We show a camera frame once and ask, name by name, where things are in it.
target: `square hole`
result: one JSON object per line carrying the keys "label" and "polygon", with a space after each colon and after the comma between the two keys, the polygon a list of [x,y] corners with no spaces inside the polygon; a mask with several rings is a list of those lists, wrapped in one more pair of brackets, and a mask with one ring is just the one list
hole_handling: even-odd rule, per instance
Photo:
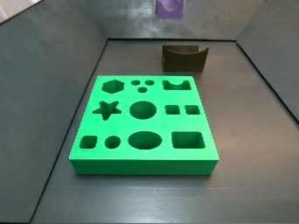
{"label": "square hole", "polygon": [[84,136],[80,139],[79,147],[82,149],[94,149],[96,147],[99,138],[96,136]]}
{"label": "square hole", "polygon": [[175,149],[203,149],[206,147],[202,133],[197,131],[175,131],[173,133]]}
{"label": "square hole", "polygon": [[181,108],[178,105],[166,105],[165,110],[166,110],[167,115],[179,115],[181,114]]}
{"label": "square hole", "polygon": [[198,115],[201,113],[199,106],[187,105],[185,106],[187,115]]}

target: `hexagon-shaped hole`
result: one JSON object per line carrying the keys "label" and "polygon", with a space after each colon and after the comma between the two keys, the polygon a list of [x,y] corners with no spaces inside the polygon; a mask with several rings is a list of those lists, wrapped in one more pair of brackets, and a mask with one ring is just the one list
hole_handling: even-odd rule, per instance
{"label": "hexagon-shaped hole", "polygon": [[102,90],[110,94],[115,94],[125,90],[126,83],[121,80],[111,80],[104,82]]}

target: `oval hole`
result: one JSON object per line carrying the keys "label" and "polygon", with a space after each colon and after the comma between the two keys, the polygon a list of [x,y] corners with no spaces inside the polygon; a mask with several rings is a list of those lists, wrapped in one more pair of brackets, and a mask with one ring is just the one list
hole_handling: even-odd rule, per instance
{"label": "oval hole", "polygon": [[153,131],[139,131],[129,138],[129,143],[139,150],[151,150],[163,142],[162,137]]}
{"label": "oval hole", "polygon": [[121,138],[118,136],[110,136],[106,141],[106,146],[112,150],[121,145]]}

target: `green shape sorter board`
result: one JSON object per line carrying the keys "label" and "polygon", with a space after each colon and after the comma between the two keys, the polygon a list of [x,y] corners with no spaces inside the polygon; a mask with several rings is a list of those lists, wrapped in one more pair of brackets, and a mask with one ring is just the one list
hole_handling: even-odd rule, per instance
{"label": "green shape sorter board", "polygon": [[78,174],[211,175],[219,153],[191,76],[99,76],[70,153]]}

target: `gray enclosure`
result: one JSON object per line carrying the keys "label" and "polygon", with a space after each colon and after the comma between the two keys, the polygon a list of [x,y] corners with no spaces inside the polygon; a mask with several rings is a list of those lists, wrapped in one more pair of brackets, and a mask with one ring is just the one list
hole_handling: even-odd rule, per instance
{"label": "gray enclosure", "polygon": [[238,43],[299,121],[299,1],[266,1]]}
{"label": "gray enclosure", "polygon": [[[159,20],[151,0],[43,0],[2,23],[0,222],[299,222],[298,21],[297,0],[189,0],[183,20]],[[203,73],[185,74],[215,173],[78,176],[68,153],[96,75],[181,74],[163,72],[162,45],[194,43],[211,47]]]}

